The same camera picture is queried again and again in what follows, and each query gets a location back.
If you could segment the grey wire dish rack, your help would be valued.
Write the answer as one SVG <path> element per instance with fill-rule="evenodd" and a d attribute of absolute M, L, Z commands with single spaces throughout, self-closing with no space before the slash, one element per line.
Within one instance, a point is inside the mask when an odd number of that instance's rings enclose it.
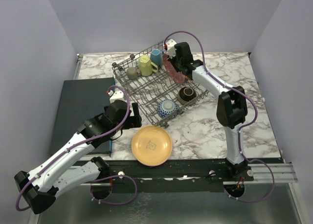
<path fill-rule="evenodd" d="M 129 99 L 137 102 L 140 113 L 145 115 L 152 125 L 168 127 L 168 122 L 174 119 L 177 115 L 183 114 L 184 110 L 191 108 L 193 104 L 200 99 L 206 97 L 209 92 L 204 87 L 193 82 L 185 80 L 182 84 L 177 84 L 168 74 L 165 66 L 162 66 L 159 71 L 154 72 L 150 76 L 139 76 L 135 80 L 130 80 L 127 77 L 127 70 L 130 67 L 139 67 L 139 57 L 149 55 L 153 49 L 164 51 L 162 42 L 156 43 L 153 46 L 130 56 L 121 63 L 114 62 L 112 69 L 116 80 L 122 88 L 127 92 Z M 183 87 L 192 87 L 196 93 L 196 98 L 191 103 L 182 105 L 178 100 L 179 90 Z M 178 105 L 178 109 L 166 117 L 161 117 L 158 112 L 158 105 L 163 100 L 172 100 Z"/>

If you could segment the grey ceramic mug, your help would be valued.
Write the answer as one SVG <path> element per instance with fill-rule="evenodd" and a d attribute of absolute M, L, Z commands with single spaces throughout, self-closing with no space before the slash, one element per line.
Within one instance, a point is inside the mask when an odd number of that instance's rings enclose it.
<path fill-rule="evenodd" d="M 126 75 L 127 75 L 128 79 L 135 80 L 136 78 L 138 78 L 141 75 L 141 72 L 140 72 L 139 68 L 137 68 L 137 67 L 128 67 L 128 69 L 126 71 Z"/>

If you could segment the red blue patterned bowl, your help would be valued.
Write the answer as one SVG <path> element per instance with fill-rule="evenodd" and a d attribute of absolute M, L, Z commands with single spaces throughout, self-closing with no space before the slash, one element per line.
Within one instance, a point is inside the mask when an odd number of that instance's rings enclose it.
<path fill-rule="evenodd" d="M 169 99 L 162 100 L 157 108 L 157 113 L 161 118 L 165 118 L 178 110 L 178 105 Z"/>

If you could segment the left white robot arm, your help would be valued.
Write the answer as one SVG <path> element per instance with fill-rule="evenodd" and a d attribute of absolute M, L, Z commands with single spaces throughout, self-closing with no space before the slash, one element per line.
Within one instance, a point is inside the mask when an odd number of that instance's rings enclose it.
<path fill-rule="evenodd" d="M 114 172 L 101 158 L 93 157 L 79 168 L 71 170 L 77 161 L 108 142 L 117 131 L 140 128 L 142 118 L 137 103 L 116 100 L 104 108 L 104 112 L 88 119 L 72 138 L 47 161 L 30 172 L 19 171 L 14 180 L 19 190 L 16 209 L 20 199 L 28 204 L 34 214 L 50 208 L 58 197 L 85 182 L 104 182 L 124 178 L 123 172 Z"/>

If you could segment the light green ceramic mug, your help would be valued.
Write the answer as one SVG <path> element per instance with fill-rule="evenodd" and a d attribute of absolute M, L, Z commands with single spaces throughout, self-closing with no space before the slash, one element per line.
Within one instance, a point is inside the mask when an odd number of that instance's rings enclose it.
<path fill-rule="evenodd" d="M 159 70 L 158 65 L 153 63 L 148 55 L 141 55 L 139 57 L 138 67 L 142 76 L 149 76 Z"/>

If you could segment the blue ceramic mug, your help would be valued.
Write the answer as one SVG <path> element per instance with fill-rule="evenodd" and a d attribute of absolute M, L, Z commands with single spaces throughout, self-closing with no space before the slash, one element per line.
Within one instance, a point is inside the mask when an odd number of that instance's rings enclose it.
<path fill-rule="evenodd" d="M 162 52 L 159 49 L 153 49 L 150 53 L 150 59 L 155 65 L 161 67 Z"/>

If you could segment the brown patterned bowl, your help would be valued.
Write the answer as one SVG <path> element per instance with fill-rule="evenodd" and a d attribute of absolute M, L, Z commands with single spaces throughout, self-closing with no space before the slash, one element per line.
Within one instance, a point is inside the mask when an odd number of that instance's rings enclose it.
<path fill-rule="evenodd" d="M 182 104 L 188 104 L 197 97 L 197 93 L 192 87 L 183 87 L 178 92 L 178 101 Z"/>

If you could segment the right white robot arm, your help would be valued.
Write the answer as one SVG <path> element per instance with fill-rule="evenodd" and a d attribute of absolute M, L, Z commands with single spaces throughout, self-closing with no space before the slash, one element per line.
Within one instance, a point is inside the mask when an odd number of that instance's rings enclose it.
<path fill-rule="evenodd" d="M 209 71 L 204 61 L 195 60 L 187 42 L 176 43 L 168 41 L 165 45 L 169 61 L 177 72 L 182 72 L 194 82 L 202 85 L 217 100 L 217 120 L 224 126 L 227 155 L 225 176 L 235 181 L 243 175 L 247 167 L 243 156 L 239 128 L 243 125 L 247 115 L 245 93 L 241 86 L 228 86 L 226 82 Z"/>

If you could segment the cream yellow round plate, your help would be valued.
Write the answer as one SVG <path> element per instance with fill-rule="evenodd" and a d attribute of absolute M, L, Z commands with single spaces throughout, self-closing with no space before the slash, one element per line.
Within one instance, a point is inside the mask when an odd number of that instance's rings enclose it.
<path fill-rule="evenodd" d="M 145 126 L 132 138 L 132 153 L 143 163 L 161 163 L 167 161 L 173 149 L 169 133 L 158 126 Z"/>

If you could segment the pink polka dot plate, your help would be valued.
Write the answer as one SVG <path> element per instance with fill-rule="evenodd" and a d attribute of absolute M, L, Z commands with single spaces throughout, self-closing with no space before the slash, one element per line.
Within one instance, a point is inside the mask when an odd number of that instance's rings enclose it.
<path fill-rule="evenodd" d="M 185 76 L 181 72 L 176 72 L 175 68 L 169 60 L 169 55 L 163 54 L 162 59 L 167 73 L 174 80 L 174 82 L 177 84 L 183 84 L 185 81 Z"/>

